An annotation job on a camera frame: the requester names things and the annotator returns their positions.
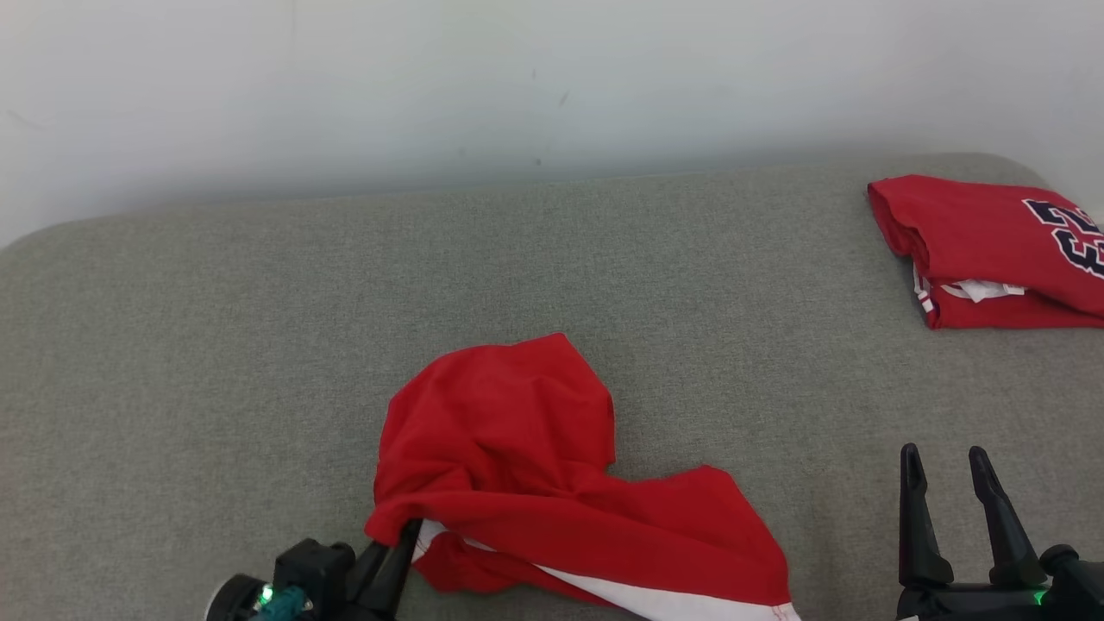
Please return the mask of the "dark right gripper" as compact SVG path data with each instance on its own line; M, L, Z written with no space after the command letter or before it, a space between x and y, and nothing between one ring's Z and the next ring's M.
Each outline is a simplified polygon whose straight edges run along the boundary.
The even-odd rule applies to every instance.
M1045 572L1013 503L986 449L970 448L969 464L987 522L992 586L948 586L954 581L953 567L938 549L919 448L904 444L899 502L899 583L904 589L896 621L1045 621L1045 589L1037 588L1045 585Z

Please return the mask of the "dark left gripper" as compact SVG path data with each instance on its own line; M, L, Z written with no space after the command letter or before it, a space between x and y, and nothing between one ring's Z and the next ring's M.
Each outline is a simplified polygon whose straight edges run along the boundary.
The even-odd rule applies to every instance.
M389 621L389 615L397 614L422 523L422 519L410 520L399 533L397 545L373 540L367 546L347 573L350 601L332 621ZM367 588L369 597L361 597Z

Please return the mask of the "red shorts white stripe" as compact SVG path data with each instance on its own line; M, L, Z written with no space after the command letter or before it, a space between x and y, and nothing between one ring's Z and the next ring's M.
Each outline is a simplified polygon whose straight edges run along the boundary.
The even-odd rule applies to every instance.
M418 520L439 591L530 585L648 621L800 621L787 561L732 475L623 480L612 396L563 334L446 354L395 394L367 537Z

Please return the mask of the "red jersey number 23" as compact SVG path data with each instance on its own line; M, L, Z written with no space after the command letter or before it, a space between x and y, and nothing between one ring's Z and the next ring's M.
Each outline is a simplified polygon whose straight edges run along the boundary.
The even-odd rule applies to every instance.
M1104 228L1065 197L922 173L868 196L930 329L1104 329Z

